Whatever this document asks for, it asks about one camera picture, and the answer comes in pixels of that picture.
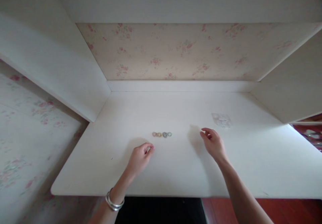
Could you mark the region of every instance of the wooden floor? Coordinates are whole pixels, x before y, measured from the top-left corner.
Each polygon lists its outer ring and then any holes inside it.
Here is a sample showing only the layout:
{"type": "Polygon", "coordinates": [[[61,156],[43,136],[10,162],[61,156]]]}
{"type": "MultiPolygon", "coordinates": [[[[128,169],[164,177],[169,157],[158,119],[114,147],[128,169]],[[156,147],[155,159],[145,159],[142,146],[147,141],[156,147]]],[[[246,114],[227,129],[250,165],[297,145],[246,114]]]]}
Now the wooden floor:
{"type": "MultiPolygon", "coordinates": [[[[238,224],[230,199],[202,198],[208,224],[238,224]]],[[[275,224],[321,224],[322,200],[257,199],[275,224]]]]}

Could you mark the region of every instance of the floral wallpaper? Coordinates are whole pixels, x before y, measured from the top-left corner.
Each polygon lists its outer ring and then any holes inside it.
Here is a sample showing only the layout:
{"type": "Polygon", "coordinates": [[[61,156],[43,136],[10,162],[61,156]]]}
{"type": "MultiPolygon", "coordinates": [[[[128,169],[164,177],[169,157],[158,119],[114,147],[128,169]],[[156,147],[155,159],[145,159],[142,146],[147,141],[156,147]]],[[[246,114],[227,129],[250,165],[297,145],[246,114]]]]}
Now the floral wallpaper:
{"type": "Polygon", "coordinates": [[[88,122],[0,60],[0,223],[85,223],[95,197],[50,188],[88,122]]]}
{"type": "Polygon", "coordinates": [[[322,23],[77,26],[108,80],[258,81],[322,23]]]}

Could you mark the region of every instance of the hand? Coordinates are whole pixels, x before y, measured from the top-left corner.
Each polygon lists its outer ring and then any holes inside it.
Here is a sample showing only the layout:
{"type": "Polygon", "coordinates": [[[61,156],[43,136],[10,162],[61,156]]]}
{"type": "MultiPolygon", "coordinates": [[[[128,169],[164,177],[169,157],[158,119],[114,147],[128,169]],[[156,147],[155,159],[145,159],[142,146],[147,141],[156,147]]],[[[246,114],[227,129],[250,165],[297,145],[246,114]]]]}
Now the hand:
{"type": "Polygon", "coordinates": [[[148,162],[151,156],[154,153],[154,146],[152,143],[144,143],[133,149],[130,160],[128,161],[125,172],[135,178],[139,175],[145,167],[148,165],[148,162]]]}
{"type": "Polygon", "coordinates": [[[214,160],[216,162],[228,160],[224,147],[224,141],[221,139],[219,134],[210,128],[202,128],[201,130],[205,131],[205,133],[200,132],[200,135],[204,140],[208,153],[214,158],[214,160]]]}

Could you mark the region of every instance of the desk surface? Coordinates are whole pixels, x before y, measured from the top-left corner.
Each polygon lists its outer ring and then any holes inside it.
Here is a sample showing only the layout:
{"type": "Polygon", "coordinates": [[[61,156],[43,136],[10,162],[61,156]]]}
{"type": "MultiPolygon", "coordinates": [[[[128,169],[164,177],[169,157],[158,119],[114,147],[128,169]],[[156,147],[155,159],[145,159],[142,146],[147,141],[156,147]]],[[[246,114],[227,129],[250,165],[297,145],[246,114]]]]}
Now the desk surface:
{"type": "Polygon", "coordinates": [[[112,92],[51,191],[105,195],[132,149],[151,142],[155,153],[128,195],[228,196],[199,135],[202,127],[221,135],[230,161],[255,197],[322,198],[322,154],[251,94],[224,92],[112,92]],[[216,125],[211,113],[228,114],[231,128],[216,125]],[[173,136],[153,137],[154,131],[173,136]]]}

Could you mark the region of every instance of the bangle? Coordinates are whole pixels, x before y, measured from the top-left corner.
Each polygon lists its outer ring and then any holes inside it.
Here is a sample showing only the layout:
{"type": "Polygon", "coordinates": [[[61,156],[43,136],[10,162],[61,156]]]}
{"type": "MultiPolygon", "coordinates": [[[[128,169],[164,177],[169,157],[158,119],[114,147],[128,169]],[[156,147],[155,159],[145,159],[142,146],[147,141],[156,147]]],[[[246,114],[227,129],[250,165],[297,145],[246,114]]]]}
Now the bangle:
{"type": "Polygon", "coordinates": [[[105,200],[106,200],[108,206],[112,209],[112,211],[118,211],[123,206],[124,200],[122,201],[122,203],[120,205],[114,204],[110,199],[110,192],[112,191],[112,189],[106,194],[105,200]]]}

